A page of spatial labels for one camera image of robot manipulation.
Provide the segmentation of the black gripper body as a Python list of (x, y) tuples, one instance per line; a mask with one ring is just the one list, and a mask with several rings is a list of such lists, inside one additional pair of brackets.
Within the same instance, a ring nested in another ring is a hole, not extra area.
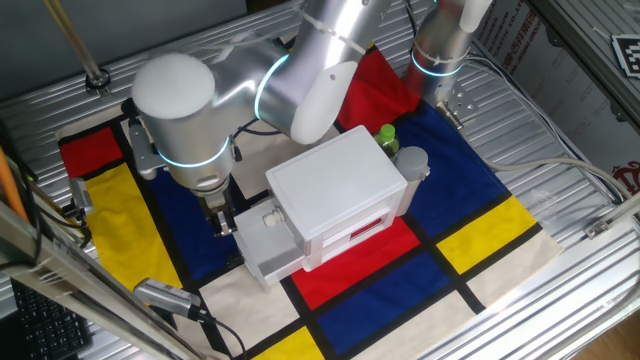
[(197, 197), (207, 219), (214, 218), (219, 213), (226, 218), (235, 216), (235, 209), (228, 188), (220, 191), (198, 193)]

